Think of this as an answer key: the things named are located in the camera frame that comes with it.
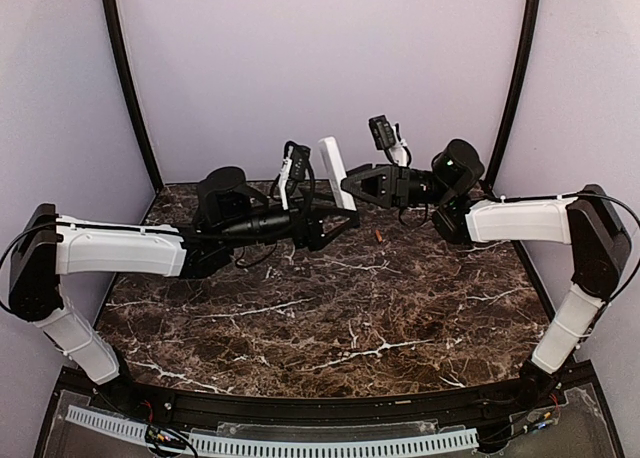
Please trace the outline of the left black frame post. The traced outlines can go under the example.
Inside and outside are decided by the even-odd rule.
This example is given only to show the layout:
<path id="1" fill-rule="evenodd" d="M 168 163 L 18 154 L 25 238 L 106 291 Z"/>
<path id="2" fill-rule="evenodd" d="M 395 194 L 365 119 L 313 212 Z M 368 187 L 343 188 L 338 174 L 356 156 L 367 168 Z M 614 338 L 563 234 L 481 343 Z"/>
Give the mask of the left black frame post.
<path id="1" fill-rule="evenodd" d="M 130 124 L 137 148 L 140 152 L 146 174 L 155 193 L 164 188 L 161 172 L 155 158 L 128 59 L 124 32 L 117 0 L 101 0 L 107 26 L 112 56 L 120 83 Z"/>

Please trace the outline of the black front rail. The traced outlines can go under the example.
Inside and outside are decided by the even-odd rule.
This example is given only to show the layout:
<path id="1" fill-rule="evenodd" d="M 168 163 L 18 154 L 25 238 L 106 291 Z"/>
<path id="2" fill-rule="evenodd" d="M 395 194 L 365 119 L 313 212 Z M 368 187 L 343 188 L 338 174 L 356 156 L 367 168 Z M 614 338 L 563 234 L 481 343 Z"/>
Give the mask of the black front rail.
<path id="1" fill-rule="evenodd" d="M 81 401 L 108 408 L 99 398 L 91 398 L 91 382 L 84 372 L 63 367 L 51 395 L 41 433 L 49 431 L 62 403 L 62 391 L 78 393 Z M 556 390 L 564 405 L 561 418 L 568 418 L 570 407 L 585 405 L 595 420 L 606 422 L 606 406 L 600 384 L 590 361 L 572 363 L 562 375 L 562 389 Z M 528 408 L 512 401 L 520 390 L 520 380 L 429 392 L 405 396 L 370 398 L 263 398 L 185 391 L 137 384 L 153 406 L 153 422 L 187 427 L 215 428 L 219 422 L 302 426 L 373 425 L 435 419 L 440 425 L 465 424 L 493 427 L 506 424 L 511 415 L 519 416 Z M 570 398 L 570 390 L 577 398 Z"/>

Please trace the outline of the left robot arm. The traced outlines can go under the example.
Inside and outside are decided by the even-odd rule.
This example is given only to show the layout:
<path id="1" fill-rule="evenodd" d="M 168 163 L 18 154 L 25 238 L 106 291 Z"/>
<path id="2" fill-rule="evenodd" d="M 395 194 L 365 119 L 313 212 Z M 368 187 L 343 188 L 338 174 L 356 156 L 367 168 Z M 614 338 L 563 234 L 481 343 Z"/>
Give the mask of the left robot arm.
<path id="1" fill-rule="evenodd" d="M 155 274 L 202 279 L 230 264 L 236 249 L 291 240 L 323 249 L 359 224 L 355 205 L 335 192 L 335 205 L 314 204 L 309 189 L 271 204 L 235 166 L 197 185 L 198 207 L 188 226 L 133 226 L 78 220 L 43 203 L 8 246 L 9 296 L 3 309 L 41 329 L 97 385 L 125 374 L 116 351 L 60 288 L 63 275 L 83 272 Z"/>

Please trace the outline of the black frame post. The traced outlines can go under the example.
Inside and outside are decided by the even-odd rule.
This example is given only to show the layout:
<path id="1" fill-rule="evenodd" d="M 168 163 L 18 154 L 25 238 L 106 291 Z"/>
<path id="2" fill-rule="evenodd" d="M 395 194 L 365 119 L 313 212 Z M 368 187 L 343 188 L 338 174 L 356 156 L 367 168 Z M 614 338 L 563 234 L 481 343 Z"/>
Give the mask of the black frame post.
<path id="1" fill-rule="evenodd" d="M 490 192 L 494 190 L 515 122 L 533 47 L 540 1 L 541 0 L 525 0 L 524 3 L 521 30 L 510 84 L 484 179 L 484 187 Z"/>
<path id="2" fill-rule="evenodd" d="M 130 124 L 137 148 L 140 152 L 146 174 L 155 193 L 164 188 L 161 172 L 155 158 L 128 59 L 124 32 L 117 0 L 101 0 L 107 26 L 112 56 L 120 83 Z"/>

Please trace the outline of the white remote control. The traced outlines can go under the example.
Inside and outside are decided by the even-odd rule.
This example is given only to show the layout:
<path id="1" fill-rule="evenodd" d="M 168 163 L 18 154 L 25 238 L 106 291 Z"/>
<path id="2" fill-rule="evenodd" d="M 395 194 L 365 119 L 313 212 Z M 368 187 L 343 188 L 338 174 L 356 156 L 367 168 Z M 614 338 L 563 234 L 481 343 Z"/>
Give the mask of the white remote control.
<path id="1" fill-rule="evenodd" d="M 347 175 L 336 139 L 333 136 L 325 137 L 320 139 L 318 144 L 337 207 L 356 211 L 357 208 L 353 196 L 341 188 L 341 182 Z"/>

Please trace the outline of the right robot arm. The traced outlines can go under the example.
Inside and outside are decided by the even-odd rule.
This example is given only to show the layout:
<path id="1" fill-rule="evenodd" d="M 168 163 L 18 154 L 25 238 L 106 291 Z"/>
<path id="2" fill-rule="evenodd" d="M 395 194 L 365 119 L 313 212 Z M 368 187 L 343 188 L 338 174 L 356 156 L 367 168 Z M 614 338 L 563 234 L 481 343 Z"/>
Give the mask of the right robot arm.
<path id="1" fill-rule="evenodd" d="M 431 205 L 436 231 L 454 244 L 547 241 L 572 249 L 571 285 L 546 332 L 522 365 L 520 398 L 533 402 L 559 382 L 567 358 L 627 286 L 622 275 L 631 237 L 615 211 L 618 200 L 595 184 L 564 195 L 473 199 L 470 190 L 484 172 L 471 144 L 450 141 L 429 171 L 409 167 L 386 151 L 388 165 L 347 171 L 332 166 L 331 186 L 344 202 L 359 198 L 382 208 Z"/>

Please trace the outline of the right black frame post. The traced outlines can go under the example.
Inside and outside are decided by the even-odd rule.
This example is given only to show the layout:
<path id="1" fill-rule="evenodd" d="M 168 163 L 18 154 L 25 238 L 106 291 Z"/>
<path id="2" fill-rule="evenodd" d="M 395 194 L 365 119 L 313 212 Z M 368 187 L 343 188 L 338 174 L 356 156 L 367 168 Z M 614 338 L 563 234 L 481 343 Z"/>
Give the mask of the right black frame post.
<path id="1" fill-rule="evenodd" d="M 521 30 L 510 84 L 484 179 L 484 187 L 490 192 L 494 190 L 515 122 L 533 47 L 540 1 L 541 0 L 525 0 L 524 3 Z"/>

